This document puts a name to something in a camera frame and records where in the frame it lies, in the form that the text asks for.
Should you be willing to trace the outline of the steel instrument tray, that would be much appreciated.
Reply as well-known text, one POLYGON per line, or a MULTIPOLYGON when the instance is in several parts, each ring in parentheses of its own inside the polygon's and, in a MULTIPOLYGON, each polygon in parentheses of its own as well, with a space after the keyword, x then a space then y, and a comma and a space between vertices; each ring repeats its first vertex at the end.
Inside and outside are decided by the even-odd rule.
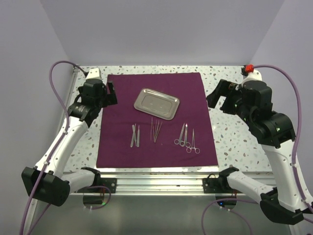
POLYGON ((164 120, 172 120, 180 105, 177 97, 144 88, 140 91, 134 108, 164 120))

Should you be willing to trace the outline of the purple cloth wrap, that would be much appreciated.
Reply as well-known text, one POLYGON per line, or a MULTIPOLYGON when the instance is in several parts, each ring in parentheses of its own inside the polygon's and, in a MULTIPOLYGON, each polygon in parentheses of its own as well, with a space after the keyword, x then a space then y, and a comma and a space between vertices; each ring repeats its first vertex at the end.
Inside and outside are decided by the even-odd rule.
POLYGON ((217 154, 209 110, 199 73, 109 75, 117 104, 103 109, 98 168, 191 167, 217 165, 217 154), (162 121, 156 143, 150 140, 151 115, 134 108, 144 88, 177 97, 178 110, 172 120, 162 121), (195 131, 196 154, 174 144, 184 123, 188 124, 188 141, 195 131), (140 146, 130 147, 132 125, 140 125, 140 146))

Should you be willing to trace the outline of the thin pointed steel tweezers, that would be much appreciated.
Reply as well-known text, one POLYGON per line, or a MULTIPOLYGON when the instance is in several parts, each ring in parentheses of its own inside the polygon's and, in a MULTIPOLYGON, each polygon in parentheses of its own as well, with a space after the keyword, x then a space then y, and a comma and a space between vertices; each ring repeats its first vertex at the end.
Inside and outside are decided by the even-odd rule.
POLYGON ((161 122, 159 122, 159 127, 158 127, 157 138, 158 138, 158 135, 159 135, 159 132, 160 132, 161 127, 162 127, 162 121, 161 121, 161 122))

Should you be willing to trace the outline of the steel forceps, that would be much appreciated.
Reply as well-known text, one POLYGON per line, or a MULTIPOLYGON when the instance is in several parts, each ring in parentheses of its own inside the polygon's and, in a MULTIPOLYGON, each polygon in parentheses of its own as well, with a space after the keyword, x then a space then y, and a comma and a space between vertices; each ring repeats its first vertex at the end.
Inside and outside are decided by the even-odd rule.
POLYGON ((192 131, 191 142, 187 142, 185 147, 186 147, 187 153, 191 153, 192 151, 194 151, 196 154, 200 153, 200 149, 195 146, 195 131, 194 130, 192 131))

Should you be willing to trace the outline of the steel surgical scissors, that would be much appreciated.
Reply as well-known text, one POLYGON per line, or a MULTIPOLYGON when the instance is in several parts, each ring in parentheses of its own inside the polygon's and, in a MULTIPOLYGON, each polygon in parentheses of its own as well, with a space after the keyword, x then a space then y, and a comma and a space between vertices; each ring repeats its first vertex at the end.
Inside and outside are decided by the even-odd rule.
POLYGON ((188 124, 187 123, 185 123, 185 130, 184 130, 184 134, 183 134, 182 140, 185 142, 185 145, 186 145, 187 142, 189 142, 188 141, 188 124))
POLYGON ((174 144, 182 146, 182 147, 185 146, 185 142, 182 140, 184 130, 185 130, 185 123, 182 125, 181 131, 179 134, 179 138, 174 140, 174 144))

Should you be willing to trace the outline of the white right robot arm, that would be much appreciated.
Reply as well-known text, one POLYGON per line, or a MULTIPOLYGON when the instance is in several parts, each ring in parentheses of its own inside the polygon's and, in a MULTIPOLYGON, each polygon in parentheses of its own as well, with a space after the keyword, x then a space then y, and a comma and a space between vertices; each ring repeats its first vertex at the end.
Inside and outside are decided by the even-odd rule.
POLYGON ((203 179, 203 186, 214 191, 236 190, 260 205, 263 214, 272 222, 295 225, 313 211, 313 197, 305 184, 296 154, 300 127, 291 119, 273 110, 272 89, 262 80, 258 66, 242 67, 241 83, 220 80, 206 98, 214 108, 224 97, 221 111, 237 115, 264 150, 276 185, 262 184, 236 167, 221 171, 218 177, 203 179))

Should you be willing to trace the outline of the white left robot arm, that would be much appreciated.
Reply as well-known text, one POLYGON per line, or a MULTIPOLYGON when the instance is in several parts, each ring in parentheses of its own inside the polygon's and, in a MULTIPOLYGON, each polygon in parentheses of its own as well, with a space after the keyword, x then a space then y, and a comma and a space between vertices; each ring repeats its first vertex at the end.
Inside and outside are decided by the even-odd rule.
POLYGON ((99 68, 89 70, 78 88, 79 94, 67 110, 54 142, 34 167, 26 167, 22 181, 27 194, 39 201, 61 206, 68 196, 81 189, 97 192, 103 187, 100 172, 91 167, 64 175, 68 159, 101 110, 117 104, 112 82, 104 83, 99 68))

